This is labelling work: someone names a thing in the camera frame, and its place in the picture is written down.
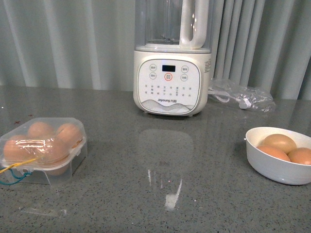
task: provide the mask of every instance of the control panel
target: control panel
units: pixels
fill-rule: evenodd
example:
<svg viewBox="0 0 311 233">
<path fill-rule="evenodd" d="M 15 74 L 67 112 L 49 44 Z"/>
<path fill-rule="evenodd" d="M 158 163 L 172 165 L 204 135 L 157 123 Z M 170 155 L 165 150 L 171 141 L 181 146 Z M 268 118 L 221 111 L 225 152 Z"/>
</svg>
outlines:
<svg viewBox="0 0 311 233">
<path fill-rule="evenodd" d="M 153 59 L 138 70 L 138 99 L 158 113 L 187 113 L 198 103 L 200 71 L 188 61 Z"/>
</svg>

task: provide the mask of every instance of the gray speckled countertop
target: gray speckled countertop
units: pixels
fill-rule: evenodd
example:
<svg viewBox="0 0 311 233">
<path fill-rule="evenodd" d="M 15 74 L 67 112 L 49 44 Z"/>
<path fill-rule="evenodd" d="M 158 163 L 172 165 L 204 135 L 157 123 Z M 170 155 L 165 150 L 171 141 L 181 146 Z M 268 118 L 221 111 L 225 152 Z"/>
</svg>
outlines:
<svg viewBox="0 0 311 233">
<path fill-rule="evenodd" d="M 258 126 L 311 136 L 311 101 L 262 114 L 209 100 L 193 117 L 168 117 L 143 113 L 132 94 L 0 86 L 1 135 L 34 117 L 74 117 L 88 136 L 66 184 L 0 186 L 0 232 L 311 231 L 311 183 L 263 177 L 244 140 Z"/>
</svg>

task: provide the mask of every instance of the rubber band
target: rubber band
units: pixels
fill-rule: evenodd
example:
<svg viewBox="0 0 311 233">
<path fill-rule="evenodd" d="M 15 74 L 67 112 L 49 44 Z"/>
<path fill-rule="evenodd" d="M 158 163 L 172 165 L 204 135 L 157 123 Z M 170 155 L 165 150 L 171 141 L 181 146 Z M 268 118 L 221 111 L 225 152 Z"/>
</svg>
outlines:
<svg viewBox="0 0 311 233">
<path fill-rule="evenodd" d="M 0 173 L 3 173 L 5 172 L 6 170 L 9 170 L 10 168 L 13 168 L 13 167 L 17 167 L 17 166 L 21 166 L 21 165 L 24 165 L 24 164 L 28 164 L 28 163 L 31 163 L 33 161 L 35 161 L 36 159 L 30 159 L 30 160 L 27 160 L 27 161 L 24 161 L 24 162 L 21 162 L 21 163 L 16 163 L 16 164 L 12 164 L 6 168 L 3 168 L 0 170 Z"/>
<path fill-rule="evenodd" d="M 7 169 L 7 170 L 10 170 L 12 176 L 13 176 L 15 179 L 17 179 L 17 181 L 12 182 L 12 183 L 5 183 L 5 182 L 0 181 L 0 184 L 3 184 L 3 185 L 13 185 L 13 184 L 16 184 L 16 183 L 18 183 L 18 182 L 21 182 L 25 177 L 27 177 L 27 176 L 29 176 L 29 175 L 32 174 L 31 172 L 25 172 L 24 175 L 23 175 L 22 177 L 19 177 L 19 176 L 16 176 L 16 175 L 14 174 L 14 172 L 13 172 L 12 169 L 9 168 L 9 169 Z"/>
</svg>

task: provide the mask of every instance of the ceramic bowl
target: ceramic bowl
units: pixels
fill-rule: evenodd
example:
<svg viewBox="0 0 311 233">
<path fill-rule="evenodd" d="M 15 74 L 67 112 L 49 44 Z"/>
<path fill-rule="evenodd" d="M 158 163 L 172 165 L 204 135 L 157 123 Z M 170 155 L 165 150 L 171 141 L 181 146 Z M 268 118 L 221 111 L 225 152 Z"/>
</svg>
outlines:
<svg viewBox="0 0 311 233">
<path fill-rule="evenodd" d="M 284 184 L 302 185 L 311 182 L 311 165 L 287 162 L 264 153 L 256 147 L 261 141 L 275 133 L 290 137 L 297 147 L 311 149 L 311 138 L 301 133 L 273 127 L 258 127 L 246 133 L 247 160 L 261 175 Z"/>
</svg>

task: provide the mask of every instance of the curtain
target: curtain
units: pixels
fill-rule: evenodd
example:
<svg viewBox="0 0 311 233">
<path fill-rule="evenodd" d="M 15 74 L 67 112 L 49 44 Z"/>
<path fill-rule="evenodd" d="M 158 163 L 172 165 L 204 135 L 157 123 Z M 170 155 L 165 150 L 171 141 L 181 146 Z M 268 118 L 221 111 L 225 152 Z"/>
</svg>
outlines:
<svg viewBox="0 0 311 233">
<path fill-rule="evenodd" d="M 311 1 L 215 0 L 211 77 L 311 100 Z M 0 0 L 0 85 L 133 90 L 135 0 Z"/>
</svg>

